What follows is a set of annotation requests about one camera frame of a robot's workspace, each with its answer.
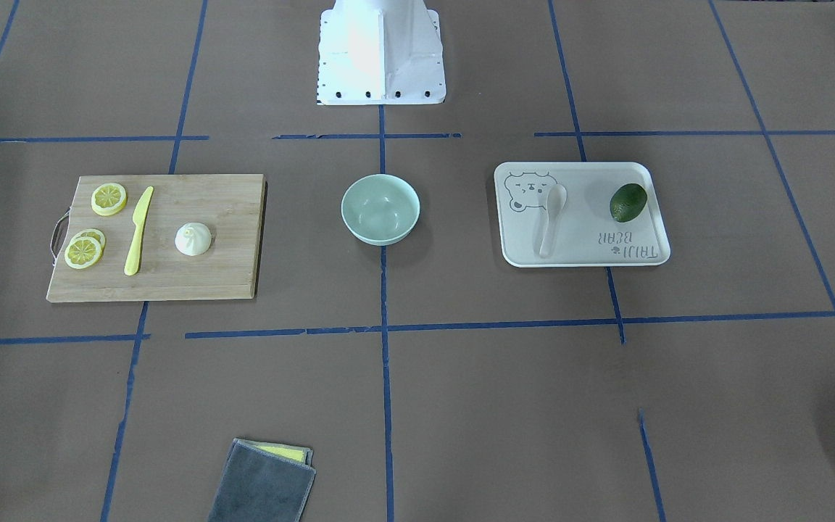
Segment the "white ceramic spoon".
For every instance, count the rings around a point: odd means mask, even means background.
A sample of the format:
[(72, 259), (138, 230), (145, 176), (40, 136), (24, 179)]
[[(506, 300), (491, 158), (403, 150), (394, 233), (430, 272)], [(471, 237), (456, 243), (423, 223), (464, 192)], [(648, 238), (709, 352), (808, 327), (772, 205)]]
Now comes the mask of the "white ceramic spoon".
[(546, 219), (544, 219), (544, 227), (537, 250), (537, 254), (542, 258), (550, 257), (552, 254), (554, 231), (556, 231), (557, 224), (559, 224), (561, 212), (565, 208), (567, 197), (567, 189), (560, 183), (553, 185), (547, 193), (547, 199), (544, 202)]

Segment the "mint green bowl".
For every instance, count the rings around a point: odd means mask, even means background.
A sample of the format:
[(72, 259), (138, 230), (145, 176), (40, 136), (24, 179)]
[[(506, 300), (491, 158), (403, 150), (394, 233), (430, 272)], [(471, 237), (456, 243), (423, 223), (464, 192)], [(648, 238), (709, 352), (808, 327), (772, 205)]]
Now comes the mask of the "mint green bowl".
[(348, 231), (374, 247), (403, 240), (417, 225), (420, 213), (418, 193), (394, 175), (364, 176), (341, 199), (341, 218)]

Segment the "white steamed bun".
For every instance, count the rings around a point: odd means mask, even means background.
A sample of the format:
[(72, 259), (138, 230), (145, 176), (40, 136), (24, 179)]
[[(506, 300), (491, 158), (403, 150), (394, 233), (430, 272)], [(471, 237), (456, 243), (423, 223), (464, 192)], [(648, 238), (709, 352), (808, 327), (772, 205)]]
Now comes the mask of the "white steamed bun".
[(213, 234), (205, 224), (190, 222), (183, 224), (176, 231), (173, 245), (180, 254), (198, 257), (211, 248)]

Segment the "cream bear tray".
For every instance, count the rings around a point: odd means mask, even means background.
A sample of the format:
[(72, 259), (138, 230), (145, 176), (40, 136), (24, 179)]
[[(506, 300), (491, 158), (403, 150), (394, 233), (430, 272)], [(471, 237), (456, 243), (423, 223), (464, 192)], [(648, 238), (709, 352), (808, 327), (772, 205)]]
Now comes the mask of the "cream bear tray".
[[(568, 192), (550, 257), (537, 254), (546, 221), (547, 193)], [(617, 188), (639, 183), (647, 204), (639, 217), (617, 223), (609, 202)], [(504, 260), (517, 268), (661, 265), (670, 242), (652, 174), (636, 162), (504, 162), (494, 170), (498, 229)]]

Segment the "green avocado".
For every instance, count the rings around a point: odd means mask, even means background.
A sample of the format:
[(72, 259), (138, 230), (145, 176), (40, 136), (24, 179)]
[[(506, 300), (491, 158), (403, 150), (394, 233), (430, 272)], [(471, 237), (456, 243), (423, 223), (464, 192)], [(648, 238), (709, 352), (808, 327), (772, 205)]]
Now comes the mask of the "green avocado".
[(630, 222), (639, 217), (646, 204), (646, 189), (639, 183), (627, 183), (617, 188), (610, 198), (610, 217), (617, 223)]

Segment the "bamboo cutting board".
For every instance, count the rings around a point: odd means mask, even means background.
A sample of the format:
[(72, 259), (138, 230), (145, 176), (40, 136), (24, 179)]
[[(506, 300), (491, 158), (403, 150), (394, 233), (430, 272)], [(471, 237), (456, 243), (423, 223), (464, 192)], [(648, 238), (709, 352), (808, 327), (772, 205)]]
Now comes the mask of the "bamboo cutting board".
[[(128, 201), (119, 214), (99, 217), (91, 194), (103, 183), (120, 183)], [(154, 187), (146, 218), (140, 270), (125, 276), (142, 193)], [(89, 175), (79, 178), (67, 215), (67, 235), (86, 228), (106, 235), (103, 257), (92, 268), (73, 270), (57, 260), (47, 300), (52, 303), (252, 299), (257, 289), (266, 181), (262, 174)], [(211, 248), (187, 257), (175, 248), (186, 223), (205, 224)]]

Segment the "grey yellow folded cloth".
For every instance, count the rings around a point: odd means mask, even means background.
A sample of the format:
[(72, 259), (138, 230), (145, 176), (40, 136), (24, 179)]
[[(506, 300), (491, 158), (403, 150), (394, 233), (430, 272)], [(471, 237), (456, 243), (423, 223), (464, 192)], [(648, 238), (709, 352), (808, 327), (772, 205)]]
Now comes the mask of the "grey yellow folded cloth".
[(314, 452), (233, 439), (209, 521), (299, 521), (314, 485)]

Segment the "yellow plastic knife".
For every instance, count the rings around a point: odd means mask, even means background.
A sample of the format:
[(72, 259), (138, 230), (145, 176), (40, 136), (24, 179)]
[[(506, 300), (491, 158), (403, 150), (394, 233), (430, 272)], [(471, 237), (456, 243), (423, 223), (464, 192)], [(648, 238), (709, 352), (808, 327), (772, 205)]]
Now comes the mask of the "yellow plastic knife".
[(139, 198), (135, 211), (133, 211), (132, 222), (135, 225), (132, 240), (125, 258), (125, 276), (135, 276), (140, 270), (143, 238), (146, 227), (146, 218), (149, 214), (149, 206), (154, 193), (154, 187), (148, 187)]

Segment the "single lemon slice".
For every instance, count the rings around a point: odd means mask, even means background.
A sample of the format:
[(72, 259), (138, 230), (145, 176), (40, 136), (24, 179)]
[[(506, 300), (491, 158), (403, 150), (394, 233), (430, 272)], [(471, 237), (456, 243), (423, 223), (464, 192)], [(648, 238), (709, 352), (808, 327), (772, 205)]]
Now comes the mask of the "single lemon slice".
[(128, 192), (120, 183), (103, 183), (91, 194), (91, 208), (99, 217), (111, 217), (125, 208)]

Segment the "lower lemon slice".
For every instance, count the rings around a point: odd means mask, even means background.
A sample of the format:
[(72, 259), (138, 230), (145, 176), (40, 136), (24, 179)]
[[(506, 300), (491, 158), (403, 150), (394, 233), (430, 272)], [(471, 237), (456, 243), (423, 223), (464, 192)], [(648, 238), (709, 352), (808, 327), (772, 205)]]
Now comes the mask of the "lower lemon slice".
[(82, 231), (79, 231), (72, 236), (72, 241), (76, 241), (76, 239), (78, 239), (80, 237), (89, 237), (93, 240), (98, 241), (99, 244), (100, 244), (100, 247), (102, 249), (105, 248), (106, 244), (107, 244), (106, 235), (103, 234), (103, 232), (100, 231), (99, 229), (95, 229), (95, 228), (83, 229)]

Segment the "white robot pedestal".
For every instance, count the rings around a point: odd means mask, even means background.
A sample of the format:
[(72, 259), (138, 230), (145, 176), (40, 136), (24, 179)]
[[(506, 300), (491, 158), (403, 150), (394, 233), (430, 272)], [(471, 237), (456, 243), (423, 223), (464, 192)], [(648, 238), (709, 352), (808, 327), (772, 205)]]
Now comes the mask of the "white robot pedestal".
[(320, 14), (316, 102), (425, 105), (447, 95), (437, 11), (423, 1), (336, 1)]

